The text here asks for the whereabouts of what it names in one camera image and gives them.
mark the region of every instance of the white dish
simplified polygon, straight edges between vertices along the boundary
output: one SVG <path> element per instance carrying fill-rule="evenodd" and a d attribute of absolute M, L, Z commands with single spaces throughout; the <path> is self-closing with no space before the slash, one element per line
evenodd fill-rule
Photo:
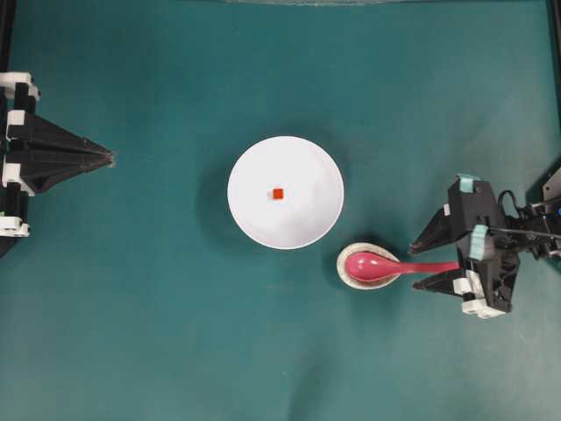
<path fill-rule="evenodd" d="M 273 189 L 284 197 L 273 199 Z M 293 136 L 265 139 L 238 159 L 228 181 L 228 204 L 251 239 L 279 249 L 318 241 L 343 209 L 343 177 L 318 145 Z"/>

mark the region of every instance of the teal table surface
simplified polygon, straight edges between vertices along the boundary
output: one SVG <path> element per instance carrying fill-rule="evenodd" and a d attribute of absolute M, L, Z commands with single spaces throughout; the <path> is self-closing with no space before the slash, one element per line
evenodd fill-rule
<path fill-rule="evenodd" d="M 456 173 L 523 197 L 561 156 L 545 1 L 28 0 L 12 47 L 38 114 L 117 166 L 33 198 L 0 260 L 0 419 L 559 419 L 552 265 L 524 255 L 514 312 L 487 321 L 419 277 L 361 292 L 335 267 L 357 240 L 407 259 Z M 226 201 L 238 156 L 279 134 L 346 189 L 289 252 Z"/>

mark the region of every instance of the black cable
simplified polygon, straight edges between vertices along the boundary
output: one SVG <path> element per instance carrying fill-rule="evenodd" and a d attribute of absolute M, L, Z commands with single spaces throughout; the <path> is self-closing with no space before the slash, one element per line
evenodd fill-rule
<path fill-rule="evenodd" d="M 502 193 L 499 194 L 499 200 L 497 201 L 499 203 L 499 206 L 501 207 L 501 211 L 502 213 L 505 213 L 505 209 L 502 205 L 502 201 L 504 200 L 505 196 L 509 195 L 510 196 L 510 200 L 512 201 L 512 205 L 515 207 L 516 209 L 516 213 L 518 213 L 518 216 L 521 216 L 521 210 L 522 208 L 518 206 L 518 202 L 516 201 L 516 196 L 515 193 L 512 190 L 505 190 Z"/>
<path fill-rule="evenodd" d="M 538 232 L 538 231 L 526 231 L 526 230 L 516 230 L 513 228 L 497 228 L 490 226 L 489 230 L 496 232 L 506 232 L 510 234 L 521 234 L 521 235 L 535 235 L 536 237 L 547 237 L 550 239 L 561 239 L 561 235 L 550 234 L 548 232 Z"/>

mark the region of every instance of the pink spoon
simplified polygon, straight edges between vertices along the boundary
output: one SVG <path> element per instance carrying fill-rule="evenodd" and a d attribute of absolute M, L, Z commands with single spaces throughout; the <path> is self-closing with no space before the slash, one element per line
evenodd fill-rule
<path fill-rule="evenodd" d="M 344 265 L 347 273 L 361 282 L 376 282 L 381 278 L 392 275 L 438 274 L 459 268 L 459 264 L 455 261 L 447 263 L 401 263 L 368 252 L 351 254 Z"/>

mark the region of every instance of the small red block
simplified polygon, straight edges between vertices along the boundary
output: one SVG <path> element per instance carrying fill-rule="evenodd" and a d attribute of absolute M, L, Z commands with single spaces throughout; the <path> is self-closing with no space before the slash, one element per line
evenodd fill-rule
<path fill-rule="evenodd" d="M 284 198 L 284 190 L 283 189 L 273 189 L 273 199 L 274 200 L 281 200 Z"/>

